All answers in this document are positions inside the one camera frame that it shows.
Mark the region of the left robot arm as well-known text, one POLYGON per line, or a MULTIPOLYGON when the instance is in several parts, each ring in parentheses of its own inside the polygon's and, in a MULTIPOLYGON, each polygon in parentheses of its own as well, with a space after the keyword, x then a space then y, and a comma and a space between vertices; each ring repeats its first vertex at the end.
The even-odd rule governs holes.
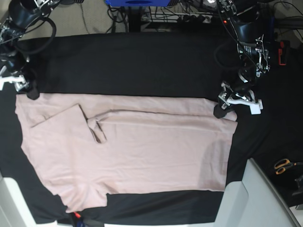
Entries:
POLYGON ((236 43, 240 65, 232 82, 223 81, 214 116, 223 118, 235 105, 245 105, 251 114, 260 114, 263 104, 252 88, 270 70, 269 51, 264 41, 264 22, 256 0, 218 0, 217 11, 223 27, 236 43))

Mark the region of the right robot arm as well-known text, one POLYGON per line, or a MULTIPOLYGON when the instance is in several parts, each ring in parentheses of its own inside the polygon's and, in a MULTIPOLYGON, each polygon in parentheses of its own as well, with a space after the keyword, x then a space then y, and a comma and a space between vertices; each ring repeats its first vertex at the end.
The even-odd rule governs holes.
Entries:
POLYGON ((59 0, 12 0, 8 7, 8 16, 0 26, 0 88, 5 83, 13 84, 17 92, 36 100, 40 92, 36 75, 27 66, 30 56, 40 53, 54 39, 56 25, 49 18, 51 12, 60 4, 59 0), (50 38, 35 50, 25 50, 18 45, 31 26, 38 21, 47 22, 52 27, 50 38))

